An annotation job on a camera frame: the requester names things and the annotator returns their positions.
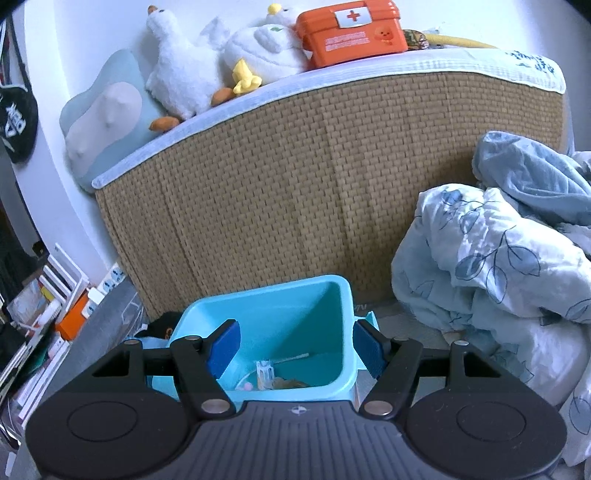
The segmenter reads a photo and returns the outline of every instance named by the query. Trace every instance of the orange first aid box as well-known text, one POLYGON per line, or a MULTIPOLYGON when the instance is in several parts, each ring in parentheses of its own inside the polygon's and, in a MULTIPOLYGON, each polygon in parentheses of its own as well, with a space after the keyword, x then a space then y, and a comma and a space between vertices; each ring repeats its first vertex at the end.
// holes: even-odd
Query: orange first aid box
POLYGON ((400 12, 388 0, 365 0, 303 12, 295 30, 316 68, 407 51, 400 12))

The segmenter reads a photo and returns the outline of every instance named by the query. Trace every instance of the woven rattan mattress side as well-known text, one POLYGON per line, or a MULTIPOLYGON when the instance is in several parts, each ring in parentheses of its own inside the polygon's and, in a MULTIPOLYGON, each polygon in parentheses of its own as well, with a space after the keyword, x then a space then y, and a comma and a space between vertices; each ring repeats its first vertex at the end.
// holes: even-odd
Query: woven rattan mattress side
POLYGON ((478 138, 563 143, 563 96, 473 73, 301 93, 195 134, 97 192, 152 318, 230 291, 336 273, 391 296, 419 192, 473 183, 478 138))

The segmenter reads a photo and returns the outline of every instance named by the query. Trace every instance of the pillow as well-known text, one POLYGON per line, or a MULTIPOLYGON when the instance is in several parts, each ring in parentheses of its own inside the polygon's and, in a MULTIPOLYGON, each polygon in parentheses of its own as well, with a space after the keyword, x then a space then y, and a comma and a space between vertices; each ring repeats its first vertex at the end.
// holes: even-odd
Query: pillow
POLYGON ((145 90, 134 55, 113 53, 93 85, 61 111, 67 159, 78 184, 94 193, 92 180, 154 139, 158 133, 148 127, 165 114, 145 90))

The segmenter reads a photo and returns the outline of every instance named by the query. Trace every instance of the yellow hose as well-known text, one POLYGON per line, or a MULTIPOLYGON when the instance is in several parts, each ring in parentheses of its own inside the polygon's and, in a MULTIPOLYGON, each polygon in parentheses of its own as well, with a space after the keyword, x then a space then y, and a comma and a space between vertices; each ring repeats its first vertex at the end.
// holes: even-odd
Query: yellow hose
POLYGON ((467 38, 460 37, 448 37, 447 35, 425 33, 425 38, 431 45, 451 45, 454 47, 464 48, 496 48, 492 45, 476 40, 468 40, 467 38))

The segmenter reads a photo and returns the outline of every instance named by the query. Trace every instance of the stuffed goose toy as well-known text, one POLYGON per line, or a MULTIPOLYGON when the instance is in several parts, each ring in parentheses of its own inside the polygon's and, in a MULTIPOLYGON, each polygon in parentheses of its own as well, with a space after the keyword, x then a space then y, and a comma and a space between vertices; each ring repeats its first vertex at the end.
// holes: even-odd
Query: stuffed goose toy
POLYGON ((299 13, 294 8, 272 4, 265 25, 243 28, 231 36, 222 56, 233 72, 234 94, 248 93, 257 83, 276 82, 307 70, 308 58, 293 30, 299 13), (254 77, 255 83, 249 82, 245 89, 242 74, 248 79, 254 77))
POLYGON ((212 95, 223 86, 218 49, 224 45, 228 32, 214 19, 193 44, 171 11, 153 5, 148 8, 147 26, 159 45, 158 61, 146 90, 171 115, 156 119, 150 130, 167 131, 211 107, 212 95))

